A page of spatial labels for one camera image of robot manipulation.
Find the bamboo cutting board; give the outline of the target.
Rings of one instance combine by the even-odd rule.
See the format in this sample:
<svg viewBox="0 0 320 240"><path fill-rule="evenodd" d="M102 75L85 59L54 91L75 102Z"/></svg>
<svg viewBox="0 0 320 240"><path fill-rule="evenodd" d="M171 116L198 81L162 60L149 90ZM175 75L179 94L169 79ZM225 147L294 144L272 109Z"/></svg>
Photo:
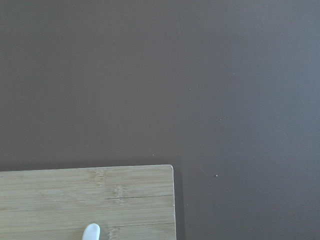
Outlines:
<svg viewBox="0 0 320 240"><path fill-rule="evenodd" d="M3 171L3 240L79 240L89 224L102 240L174 240L169 164Z"/></svg>

